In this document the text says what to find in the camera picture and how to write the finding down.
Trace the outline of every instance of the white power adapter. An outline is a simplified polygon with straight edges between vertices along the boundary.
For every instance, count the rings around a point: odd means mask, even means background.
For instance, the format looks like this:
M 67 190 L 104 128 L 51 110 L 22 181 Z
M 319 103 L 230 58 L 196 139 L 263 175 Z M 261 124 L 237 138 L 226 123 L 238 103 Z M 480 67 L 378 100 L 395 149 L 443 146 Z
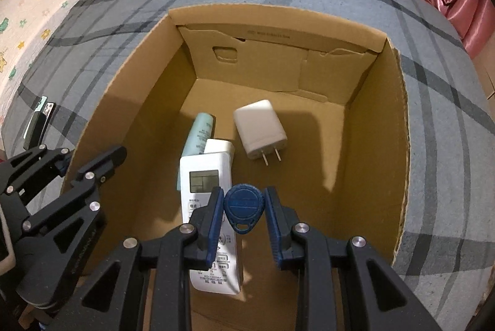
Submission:
M 270 101 L 240 107 L 234 112 L 234 123 L 249 159 L 263 157 L 268 166 L 266 155 L 276 153 L 280 160 L 279 150 L 287 146 L 287 135 Z

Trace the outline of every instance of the blue key fob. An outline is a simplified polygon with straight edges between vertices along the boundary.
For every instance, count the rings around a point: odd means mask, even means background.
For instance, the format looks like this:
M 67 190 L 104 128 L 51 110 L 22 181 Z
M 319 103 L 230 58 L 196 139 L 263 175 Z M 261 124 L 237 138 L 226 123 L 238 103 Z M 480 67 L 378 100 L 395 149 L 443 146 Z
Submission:
M 263 214 L 263 194 L 251 184 L 237 184 L 223 200 L 225 216 L 238 234 L 250 232 Z

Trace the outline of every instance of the light blue tube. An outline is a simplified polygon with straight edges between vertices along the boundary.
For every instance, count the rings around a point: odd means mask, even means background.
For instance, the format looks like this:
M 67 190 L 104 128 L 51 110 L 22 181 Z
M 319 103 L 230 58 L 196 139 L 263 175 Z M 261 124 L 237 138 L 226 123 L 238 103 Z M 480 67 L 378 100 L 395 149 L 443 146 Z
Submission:
M 200 155 L 204 152 L 206 141 L 213 131 L 213 116 L 198 113 L 187 136 L 182 156 Z M 181 171 L 177 174 L 177 191 L 181 191 Z

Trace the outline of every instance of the white remote control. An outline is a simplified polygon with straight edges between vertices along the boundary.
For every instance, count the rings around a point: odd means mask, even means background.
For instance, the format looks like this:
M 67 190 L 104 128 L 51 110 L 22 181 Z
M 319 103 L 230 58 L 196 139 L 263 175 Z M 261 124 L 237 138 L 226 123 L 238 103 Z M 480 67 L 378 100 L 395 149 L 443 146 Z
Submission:
M 227 152 L 184 156 L 180 162 L 182 221 L 189 222 L 192 212 L 208 204 L 211 189 L 223 192 L 232 187 L 230 156 Z M 236 233 L 223 214 L 216 260 L 209 271 L 189 271 L 197 290 L 236 295 L 241 291 L 237 263 Z

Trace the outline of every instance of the metal screw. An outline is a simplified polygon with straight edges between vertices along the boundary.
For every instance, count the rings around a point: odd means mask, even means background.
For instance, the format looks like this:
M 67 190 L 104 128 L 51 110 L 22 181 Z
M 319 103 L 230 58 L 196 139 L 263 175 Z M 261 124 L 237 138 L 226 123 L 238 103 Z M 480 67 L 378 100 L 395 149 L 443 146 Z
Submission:
M 356 247 L 364 247 L 366 246 L 366 239 L 361 236 L 354 236 L 352 238 L 352 244 Z
M 22 222 L 22 230 L 24 230 L 25 232 L 29 232 L 31 230 L 31 222 L 29 222 L 28 220 Z
M 183 225 L 181 225 L 179 230 L 181 231 L 181 233 L 185 233 L 185 234 L 192 233 L 192 232 L 194 232 L 194 225 L 183 224 Z
M 299 222 L 298 224 L 294 225 L 294 230 L 298 233 L 308 233 L 309 225 L 305 224 L 304 222 Z
M 129 237 L 124 240 L 123 244 L 126 249 L 133 249 L 138 245 L 138 241 L 134 237 Z
M 98 201 L 93 201 L 90 204 L 90 210 L 91 211 L 98 211 L 100 209 L 100 203 Z

